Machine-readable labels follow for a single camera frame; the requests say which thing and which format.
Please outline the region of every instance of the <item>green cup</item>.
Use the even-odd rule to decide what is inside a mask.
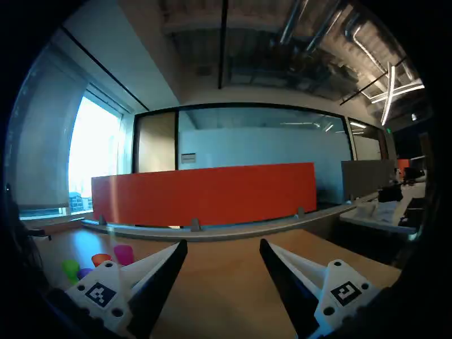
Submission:
[[[75,260],[69,259],[62,263],[63,271],[72,284],[77,284],[79,279],[77,278],[77,272],[80,270],[80,265]]]

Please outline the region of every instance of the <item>wall sign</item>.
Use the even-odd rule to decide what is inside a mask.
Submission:
[[[196,162],[196,153],[181,154],[180,160],[182,164],[191,164]]]

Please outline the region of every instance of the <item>orange panel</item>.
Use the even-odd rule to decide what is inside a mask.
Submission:
[[[94,217],[119,224],[237,224],[316,210],[313,163],[96,177],[92,188]]]
[[[397,167],[400,170],[400,177],[403,178],[405,176],[405,167],[410,166],[410,161],[408,159],[398,159]]]

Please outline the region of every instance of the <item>window blind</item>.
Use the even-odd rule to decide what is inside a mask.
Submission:
[[[51,47],[32,67],[8,132],[7,179],[20,209],[68,206],[69,148],[86,87]]]

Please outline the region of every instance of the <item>table surface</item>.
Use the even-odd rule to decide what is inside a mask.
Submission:
[[[419,182],[414,186],[402,186],[402,195],[403,199],[397,205],[397,208],[394,210],[394,214],[392,217],[392,222],[388,223],[386,221],[375,220],[374,218],[367,217],[357,217],[357,208],[342,213],[340,215],[340,219],[346,221],[348,223],[366,226],[370,228],[382,229],[384,231],[390,231],[393,233],[406,233],[413,234],[416,233],[417,230],[411,227],[403,227],[399,226],[400,218],[405,213],[408,205],[410,204],[413,198],[424,198],[425,197],[425,183]]]
[[[400,270],[365,258],[301,229],[272,234],[269,242],[319,264],[342,259],[379,288]],[[260,237],[188,243],[188,254],[154,327],[152,338],[291,338],[295,330],[259,253]],[[44,271],[54,287],[70,286],[61,262],[93,268],[91,257],[113,254],[116,244],[133,247],[135,260],[169,242],[131,239],[76,229],[37,238]]]

